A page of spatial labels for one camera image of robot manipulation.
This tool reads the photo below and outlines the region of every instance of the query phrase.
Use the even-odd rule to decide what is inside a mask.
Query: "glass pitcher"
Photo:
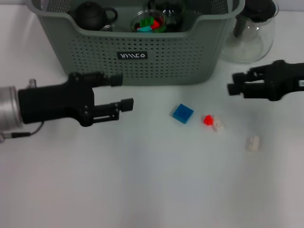
[[[236,16],[234,29],[223,47],[223,57],[242,63],[263,58],[274,42],[274,17],[278,12],[275,0],[246,0],[245,8]]]

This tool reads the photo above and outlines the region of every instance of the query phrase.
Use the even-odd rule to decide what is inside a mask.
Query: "gray plastic basket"
[[[188,0],[183,30],[177,33],[102,32],[81,29],[66,14],[85,0],[28,0],[65,71],[123,74],[124,85],[186,85],[208,80],[228,30],[245,0]],[[147,0],[93,0],[115,7],[116,25],[130,21]],[[146,51],[148,59],[119,60],[117,52]]]

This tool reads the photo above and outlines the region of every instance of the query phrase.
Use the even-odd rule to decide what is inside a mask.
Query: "silver cylindrical motor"
[[[14,86],[0,88],[0,131],[22,127],[17,91]]]

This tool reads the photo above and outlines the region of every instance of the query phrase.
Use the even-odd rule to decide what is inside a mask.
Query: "black teapot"
[[[107,11],[112,11],[115,16],[109,19]],[[68,12],[76,24],[85,30],[99,31],[109,23],[113,23],[118,18],[118,13],[114,8],[102,8],[95,2],[85,2],[78,6],[75,11]]]

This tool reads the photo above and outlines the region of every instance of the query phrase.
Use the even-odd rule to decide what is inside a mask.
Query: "red toy block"
[[[160,27],[160,24],[157,20],[154,20],[153,25],[151,25],[152,30],[155,30]]]
[[[212,115],[207,115],[204,119],[204,124],[207,126],[213,125],[213,117]]]

